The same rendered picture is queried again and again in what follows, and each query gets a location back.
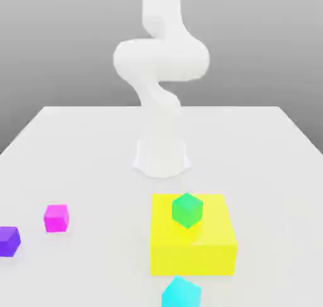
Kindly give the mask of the small green cube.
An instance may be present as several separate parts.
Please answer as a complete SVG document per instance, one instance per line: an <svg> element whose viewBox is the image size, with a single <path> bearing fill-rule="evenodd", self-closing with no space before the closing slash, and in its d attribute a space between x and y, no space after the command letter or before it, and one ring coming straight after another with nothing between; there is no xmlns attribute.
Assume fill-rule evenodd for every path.
<svg viewBox="0 0 323 307"><path fill-rule="evenodd" d="M172 202L172 219L186 229L203 217L203 201L190 193L184 193Z"/></svg>

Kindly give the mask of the small magenta cube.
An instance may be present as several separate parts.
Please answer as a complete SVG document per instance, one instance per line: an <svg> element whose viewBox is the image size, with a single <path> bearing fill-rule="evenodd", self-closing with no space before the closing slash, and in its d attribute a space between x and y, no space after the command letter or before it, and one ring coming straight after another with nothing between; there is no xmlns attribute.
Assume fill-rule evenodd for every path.
<svg viewBox="0 0 323 307"><path fill-rule="evenodd" d="M69 210L65 204L48 205L44 213L47 232L66 232L69 225Z"/></svg>

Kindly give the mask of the small cyan cube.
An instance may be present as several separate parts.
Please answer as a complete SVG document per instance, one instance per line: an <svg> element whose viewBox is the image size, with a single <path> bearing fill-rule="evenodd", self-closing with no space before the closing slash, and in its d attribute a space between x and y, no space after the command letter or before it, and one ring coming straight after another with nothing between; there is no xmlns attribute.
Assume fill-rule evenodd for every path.
<svg viewBox="0 0 323 307"><path fill-rule="evenodd" d="M161 295L161 307L201 307L201 288L175 276Z"/></svg>

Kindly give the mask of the small purple cube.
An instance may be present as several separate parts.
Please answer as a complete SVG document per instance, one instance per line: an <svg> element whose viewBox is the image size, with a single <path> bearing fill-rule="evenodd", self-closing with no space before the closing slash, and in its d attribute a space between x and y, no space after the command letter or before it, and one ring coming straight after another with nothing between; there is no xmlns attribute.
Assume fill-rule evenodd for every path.
<svg viewBox="0 0 323 307"><path fill-rule="evenodd" d="M13 257L21 244L17 227L0 226L0 257Z"/></svg>

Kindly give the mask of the large yellow box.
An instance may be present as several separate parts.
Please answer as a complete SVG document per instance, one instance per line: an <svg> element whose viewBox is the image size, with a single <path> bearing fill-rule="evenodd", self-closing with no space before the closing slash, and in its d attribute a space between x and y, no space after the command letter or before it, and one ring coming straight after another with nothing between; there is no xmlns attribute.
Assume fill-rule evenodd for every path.
<svg viewBox="0 0 323 307"><path fill-rule="evenodd" d="M151 275L233 275L237 240L225 197L197 194L202 219L185 228L172 219L178 194L151 196Z"/></svg>

